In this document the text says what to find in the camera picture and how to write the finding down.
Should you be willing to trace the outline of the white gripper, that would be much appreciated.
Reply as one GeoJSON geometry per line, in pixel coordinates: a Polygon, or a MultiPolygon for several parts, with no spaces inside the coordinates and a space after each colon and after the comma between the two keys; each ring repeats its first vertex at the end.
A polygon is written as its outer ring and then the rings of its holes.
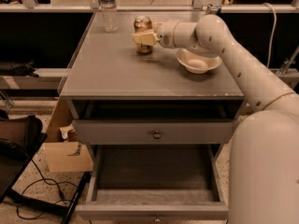
{"type": "Polygon", "coordinates": [[[178,25],[177,21],[154,22],[152,29],[137,32],[133,34],[133,40],[137,44],[146,46],[154,46],[159,44],[164,48],[174,49],[175,45],[175,29],[178,25]]]}

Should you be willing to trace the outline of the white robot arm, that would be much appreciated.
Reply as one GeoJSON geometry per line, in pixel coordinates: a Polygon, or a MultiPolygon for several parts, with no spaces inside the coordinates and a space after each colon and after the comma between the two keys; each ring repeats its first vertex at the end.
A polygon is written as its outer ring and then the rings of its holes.
{"type": "Polygon", "coordinates": [[[229,224],[299,224],[299,95],[242,47],[217,15],[164,22],[133,40],[220,56],[253,110],[231,141],[229,224]]]}

